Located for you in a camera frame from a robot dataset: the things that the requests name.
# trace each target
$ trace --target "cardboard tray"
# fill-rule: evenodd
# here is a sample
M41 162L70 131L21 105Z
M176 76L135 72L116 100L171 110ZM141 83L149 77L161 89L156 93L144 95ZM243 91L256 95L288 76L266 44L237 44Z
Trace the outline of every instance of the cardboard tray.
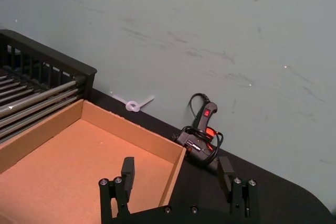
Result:
M130 212L167 205L184 154L80 100L0 145L0 223L101 223L98 181L120 176L127 156L135 162Z

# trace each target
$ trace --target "white plastic piece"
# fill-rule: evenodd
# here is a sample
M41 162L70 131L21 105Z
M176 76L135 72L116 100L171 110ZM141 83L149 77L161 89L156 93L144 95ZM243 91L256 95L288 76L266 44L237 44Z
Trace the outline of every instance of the white plastic piece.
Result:
M155 96L150 96L148 97L146 100L144 100L143 102L141 103L137 103L135 101L126 101L124 99L122 99L121 97L117 96L117 95L112 95L113 98L115 98L116 100L122 102L125 104L125 107L128 111L133 111L133 112L139 112L141 107L143 107L144 105L146 105L147 103L153 101L155 99Z

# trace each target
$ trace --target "red switch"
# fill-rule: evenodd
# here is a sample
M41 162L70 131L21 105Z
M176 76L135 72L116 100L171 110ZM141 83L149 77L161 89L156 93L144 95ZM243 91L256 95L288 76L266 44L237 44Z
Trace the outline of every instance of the red switch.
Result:
M208 117L210 115L210 110L205 109L204 111L204 116Z

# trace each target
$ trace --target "black tabletop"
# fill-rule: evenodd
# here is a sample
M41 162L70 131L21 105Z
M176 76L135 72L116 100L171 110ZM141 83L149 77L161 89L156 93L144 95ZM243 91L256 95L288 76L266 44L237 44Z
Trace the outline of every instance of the black tabletop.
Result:
M180 131L144 112L129 112L121 102L100 91L93 90L90 101L168 139ZM321 201L302 187L224 150L220 150L219 155L229 157L239 177L251 178L258 183L261 223L336 223ZM229 211L217 177L188 161L182 164L170 205L197 205Z

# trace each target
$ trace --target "gray wall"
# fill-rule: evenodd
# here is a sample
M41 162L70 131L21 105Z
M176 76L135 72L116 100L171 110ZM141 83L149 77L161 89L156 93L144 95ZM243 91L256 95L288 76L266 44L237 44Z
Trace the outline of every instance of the gray wall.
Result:
M0 23L98 69L95 87L190 124L336 208L335 0L0 0Z

